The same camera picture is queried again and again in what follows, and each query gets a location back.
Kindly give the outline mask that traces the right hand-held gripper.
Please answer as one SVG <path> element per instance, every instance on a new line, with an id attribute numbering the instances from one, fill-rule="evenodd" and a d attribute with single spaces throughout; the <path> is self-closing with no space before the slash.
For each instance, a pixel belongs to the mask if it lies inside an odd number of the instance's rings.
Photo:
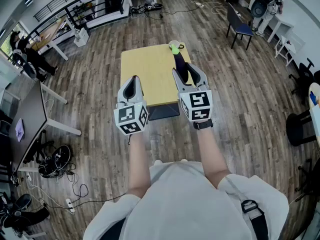
<path id="1" fill-rule="evenodd" d="M 195 86 L 187 84 L 173 68 L 172 74 L 178 90 L 180 106 L 190 122 L 200 122 L 211 119 L 213 111 L 212 91 L 207 86 L 206 74 L 192 63 L 187 63 L 187 70 Z"/>

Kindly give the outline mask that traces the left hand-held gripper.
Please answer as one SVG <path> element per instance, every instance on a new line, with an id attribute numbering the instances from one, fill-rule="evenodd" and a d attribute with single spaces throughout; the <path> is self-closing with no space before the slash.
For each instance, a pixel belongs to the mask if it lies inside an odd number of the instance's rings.
<path id="1" fill-rule="evenodd" d="M 130 77 L 117 93 L 114 109 L 116 127 L 125 135 L 140 133 L 145 130 L 148 121 L 147 102 L 144 100 L 140 78 Z"/>

